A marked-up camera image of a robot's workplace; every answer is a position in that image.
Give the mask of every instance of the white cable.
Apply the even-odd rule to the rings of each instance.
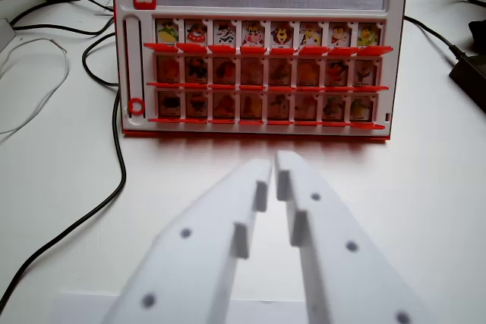
[[[50,90],[41,100],[40,102],[36,105],[36,107],[34,108],[34,110],[32,111],[32,113],[27,117],[27,119],[25,121],[23,121],[19,126],[15,127],[15,128],[12,128],[8,131],[0,131],[0,135],[1,134],[6,134],[6,133],[14,133],[14,132],[17,132],[19,131],[21,128],[25,127],[30,121],[32,121],[39,113],[40,111],[44,108],[44,106],[46,105],[46,103],[49,101],[49,99],[51,98],[52,95],[54,95],[55,91],[61,87],[61,85],[66,81],[66,79],[68,78],[68,75],[69,75],[69,60],[68,60],[68,51],[66,51],[65,49],[63,49],[55,40],[53,39],[49,39],[49,38],[36,38],[36,39],[32,39],[30,41],[26,41],[26,42],[23,42],[21,43],[20,45],[16,45],[13,49],[10,50],[10,52],[7,54],[7,58],[2,62],[2,65],[0,66],[0,79],[2,78],[3,76],[3,67],[7,64],[7,61],[8,59],[10,58],[11,54],[13,51],[15,51],[16,49],[18,49],[19,47],[21,46],[25,46],[29,43],[32,43],[32,42],[37,42],[37,41],[49,41],[49,42],[52,42],[54,43],[54,45],[56,47],[58,47],[61,51],[62,51],[62,54],[64,56],[64,60],[65,60],[65,71],[64,71],[64,76],[62,77],[61,79],[61,82],[55,86],[52,90]]]

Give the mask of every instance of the white desk surface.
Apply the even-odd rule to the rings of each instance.
[[[16,4],[0,9],[28,7]],[[106,17],[94,17],[92,9],[55,5],[21,23],[99,29]],[[486,18],[484,9],[457,0],[407,0],[406,13],[459,46],[470,42],[467,23]],[[0,142],[1,293],[34,250],[108,196],[120,178],[110,122],[115,93],[94,83],[80,61],[93,39],[37,30],[22,32],[8,48],[40,35],[68,50],[71,74],[33,122]],[[49,323],[60,291],[118,293],[155,234],[192,200],[242,162],[292,149],[341,195],[437,322],[483,324],[486,115],[448,78],[450,60],[445,46],[405,25],[386,143],[122,137],[125,190],[33,265],[0,323]],[[40,43],[19,50],[11,62],[0,80],[0,129],[23,120],[63,70],[60,52]],[[113,39],[89,64],[116,81]],[[289,246],[285,207],[273,193],[268,211],[257,218],[251,258],[240,262],[233,294],[304,299],[298,251]]]

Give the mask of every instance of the guess who game board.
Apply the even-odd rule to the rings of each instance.
[[[404,0],[115,0],[126,134],[388,139]]]

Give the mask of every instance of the cartoon character picture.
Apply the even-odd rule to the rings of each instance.
[[[207,83],[207,63],[201,57],[185,59],[185,81],[187,83]]]
[[[234,45],[236,41],[236,27],[230,21],[215,20],[214,44],[215,45]]]
[[[343,121],[345,101],[341,95],[327,95],[323,101],[323,121]]]
[[[358,25],[358,46],[378,46],[380,43],[380,29],[373,23]]]
[[[292,66],[286,58],[270,59],[270,74],[268,84],[271,86],[290,85]]]
[[[261,120],[261,99],[254,93],[242,93],[240,95],[240,119],[243,120]]]
[[[353,96],[349,114],[350,121],[371,121],[373,101],[370,96]]]
[[[172,56],[157,56],[157,81],[160,83],[179,82],[179,63]]]
[[[265,29],[260,22],[243,22],[243,41],[242,46],[264,46]]]
[[[320,46],[322,39],[322,28],[318,23],[301,23],[300,30],[300,46]]]
[[[348,65],[342,60],[328,60],[326,62],[326,80],[329,87],[342,87],[348,82]]]
[[[295,96],[295,120],[315,121],[317,115],[317,100],[312,95]]]
[[[297,86],[317,87],[319,86],[320,66],[315,60],[298,60],[297,64]]]
[[[179,28],[172,19],[156,19],[155,27],[158,43],[175,44],[179,41]]]
[[[207,26],[201,20],[185,21],[186,42],[206,43]]]
[[[356,61],[355,75],[352,84],[355,87],[364,87],[375,84],[376,66],[373,61]]]
[[[289,100],[285,94],[269,94],[267,119],[269,121],[289,119]]]
[[[264,65],[258,58],[241,59],[241,85],[260,86],[264,83]]]
[[[272,23],[272,46],[277,48],[292,47],[294,29],[288,23]]]
[[[214,58],[214,83],[235,84],[235,64],[229,58]]]
[[[174,91],[157,92],[159,118],[180,118],[181,99]]]
[[[186,117],[207,118],[207,97],[200,92],[186,93]]]
[[[229,93],[214,93],[213,99],[214,119],[234,119],[235,99]]]
[[[329,23],[329,45],[348,47],[351,45],[351,29],[346,23]]]

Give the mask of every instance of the power adapter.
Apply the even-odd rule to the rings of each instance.
[[[467,56],[456,46],[450,50],[459,61],[449,76],[486,113],[486,55]]]

